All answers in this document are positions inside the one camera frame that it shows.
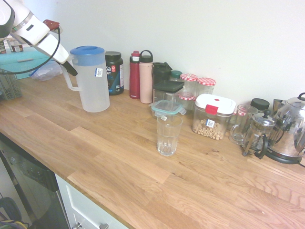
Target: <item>teal bin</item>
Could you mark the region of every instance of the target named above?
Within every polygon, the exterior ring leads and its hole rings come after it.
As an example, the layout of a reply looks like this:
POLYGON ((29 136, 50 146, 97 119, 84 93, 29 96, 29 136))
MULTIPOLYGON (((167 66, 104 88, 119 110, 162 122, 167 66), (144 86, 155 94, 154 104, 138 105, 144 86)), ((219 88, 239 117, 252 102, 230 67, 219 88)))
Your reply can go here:
MULTIPOLYGON (((21 72, 34 68, 45 62, 48 56, 32 47, 25 48, 23 52, 7 52, 0 54, 0 68, 10 72, 21 72)), ((30 73, 17 74, 17 79, 29 77, 30 73)))

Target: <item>pink water bottle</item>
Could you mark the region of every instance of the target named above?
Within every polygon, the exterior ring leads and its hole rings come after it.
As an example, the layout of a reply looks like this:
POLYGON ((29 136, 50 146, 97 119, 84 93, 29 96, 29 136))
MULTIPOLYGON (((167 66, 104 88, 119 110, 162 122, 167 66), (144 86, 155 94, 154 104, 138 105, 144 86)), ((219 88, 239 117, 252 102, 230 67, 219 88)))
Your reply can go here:
POLYGON ((140 98, 140 53, 133 51, 130 60, 129 97, 140 98))
POLYGON ((149 50, 140 53, 140 101, 144 104, 153 102, 153 54, 149 50))

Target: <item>plastic pitcher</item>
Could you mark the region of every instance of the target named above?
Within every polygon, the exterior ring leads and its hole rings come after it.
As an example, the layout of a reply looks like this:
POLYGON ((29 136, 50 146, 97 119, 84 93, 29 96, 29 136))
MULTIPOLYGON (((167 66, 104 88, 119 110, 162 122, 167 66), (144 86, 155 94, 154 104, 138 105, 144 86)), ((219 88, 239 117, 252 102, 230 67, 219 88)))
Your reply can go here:
POLYGON ((73 91, 79 91, 81 104, 85 111, 100 112, 109 105, 109 93, 106 73, 105 50, 97 46, 81 46, 72 49, 72 63, 78 72, 76 81, 78 87, 73 87, 67 71, 64 77, 67 86, 73 91))

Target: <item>protein powder tub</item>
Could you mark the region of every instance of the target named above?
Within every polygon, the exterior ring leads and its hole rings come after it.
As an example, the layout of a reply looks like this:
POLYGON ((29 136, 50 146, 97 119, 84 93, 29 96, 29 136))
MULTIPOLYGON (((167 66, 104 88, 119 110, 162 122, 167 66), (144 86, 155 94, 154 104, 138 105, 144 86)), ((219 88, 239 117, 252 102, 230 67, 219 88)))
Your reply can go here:
POLYGON ((109 95, 121 94, 124 91, 123 59, 120 52, 106 52, 106 66, 109 95))

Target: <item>drinking glass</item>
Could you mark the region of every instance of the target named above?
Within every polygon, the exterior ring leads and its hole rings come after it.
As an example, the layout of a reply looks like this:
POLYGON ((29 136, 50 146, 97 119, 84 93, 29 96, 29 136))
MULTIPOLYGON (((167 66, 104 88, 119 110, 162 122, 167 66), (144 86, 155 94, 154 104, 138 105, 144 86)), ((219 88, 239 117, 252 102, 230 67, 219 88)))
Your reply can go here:
POLYGON ((161 155, 171 156, 178 144, 182 119, 174 114, 166 114, 157 118, 158 151, 161 155))

